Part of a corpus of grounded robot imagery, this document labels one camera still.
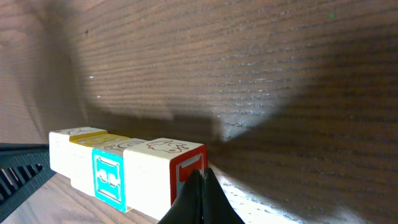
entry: row of stacked blocks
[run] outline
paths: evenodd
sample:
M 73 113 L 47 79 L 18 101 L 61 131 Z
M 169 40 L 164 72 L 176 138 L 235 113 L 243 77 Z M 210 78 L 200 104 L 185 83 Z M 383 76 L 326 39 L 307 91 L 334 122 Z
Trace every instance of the row of stacked blocks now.
M 207 167 L 206 146 L 109 134 L 98 128 L 52 131 L 50 166 L 72 187 L 127 212 L 160 220 L 194 169 Z

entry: wooden table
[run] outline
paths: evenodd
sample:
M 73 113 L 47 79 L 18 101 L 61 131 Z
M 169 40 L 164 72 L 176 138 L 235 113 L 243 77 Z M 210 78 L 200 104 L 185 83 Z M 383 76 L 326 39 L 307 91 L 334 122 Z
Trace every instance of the wooden table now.
M 94 126 L 202 142 L 246 223 L 397 223 L 397 10 L 394 0 L 1 1 L 0 141 Z M 155 221 L 56 175 L 7 221 L 128 220 Z

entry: cube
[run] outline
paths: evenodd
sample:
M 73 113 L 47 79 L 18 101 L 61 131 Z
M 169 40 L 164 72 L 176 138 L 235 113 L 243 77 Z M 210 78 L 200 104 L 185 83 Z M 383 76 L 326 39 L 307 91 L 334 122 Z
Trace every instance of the cube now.
M 160 220 L 193 169 L 207 167 L 206 146 L 160 138 L 123 152 L 127 206 Z
M 49 134 L 50 168 L 70 178 L 70 141 L 106 133 L 108 133 L 106 130 L 91 127 L 51 131 Z
M 72 140 L 70 144 L 70 184 L 72 187 L 94 196 L 93 149 L 105 144 L 129 139 L 115 134 L 101 134 Z
M 146 142 L 142 139 L 127 139 L 93 149 L 93 176 L 95 197 L 118 209 L 128 212 L 124 184 L 123 150 Z

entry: blue printed design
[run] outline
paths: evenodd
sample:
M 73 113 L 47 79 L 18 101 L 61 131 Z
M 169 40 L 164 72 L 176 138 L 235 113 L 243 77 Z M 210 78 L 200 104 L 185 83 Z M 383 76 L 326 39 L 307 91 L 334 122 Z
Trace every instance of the blue printed design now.
M 93 174 L 95 197 L 126 212 L 123 158 L 93 149 Z

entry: brown wooden surface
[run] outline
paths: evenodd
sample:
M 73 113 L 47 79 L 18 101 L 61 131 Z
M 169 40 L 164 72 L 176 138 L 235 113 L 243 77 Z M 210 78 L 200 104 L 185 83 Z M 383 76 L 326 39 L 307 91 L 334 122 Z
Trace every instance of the brown wooden surface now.
M 247 223 L 397 223 L 397 50 L 393 0 L 1 1 L 0 141 L 202 142 Z M 26 203 L 18 223 L 153 222 L 60 175 Z

